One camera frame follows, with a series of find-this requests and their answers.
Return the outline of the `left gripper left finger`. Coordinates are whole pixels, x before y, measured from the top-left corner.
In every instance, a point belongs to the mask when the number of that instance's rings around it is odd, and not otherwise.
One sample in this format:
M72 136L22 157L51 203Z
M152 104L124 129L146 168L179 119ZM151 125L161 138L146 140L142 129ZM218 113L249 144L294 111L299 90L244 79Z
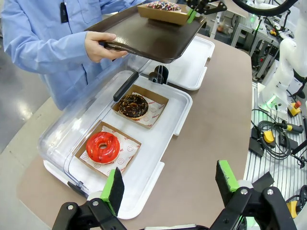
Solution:
M124 182L119 168L112 169L99 197L87 200L79 206L74 202L64 203L57 215L54 230L125 230L118 219L124 194Z

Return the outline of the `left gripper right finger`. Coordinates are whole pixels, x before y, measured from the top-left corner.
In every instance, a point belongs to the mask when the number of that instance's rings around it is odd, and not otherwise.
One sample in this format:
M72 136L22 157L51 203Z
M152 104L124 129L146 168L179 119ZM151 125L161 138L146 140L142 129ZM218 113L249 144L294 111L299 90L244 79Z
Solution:
M234 230L244 217L253 217L261 230L297 229L277 187L266 187L261 192L240 187L227 160L217 161L215 180L224 209L209 229Z

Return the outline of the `person's right hand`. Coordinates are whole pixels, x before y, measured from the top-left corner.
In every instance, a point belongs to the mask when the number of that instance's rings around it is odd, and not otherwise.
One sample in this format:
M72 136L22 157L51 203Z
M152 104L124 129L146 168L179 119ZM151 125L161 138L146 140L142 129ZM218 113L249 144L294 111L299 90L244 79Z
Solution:
M115 34L89 31L85 36L85 50L89 59L93 62L100 62L102 59L114 60L127 55L127 51L108 50L99 44L99 41L113 41Z

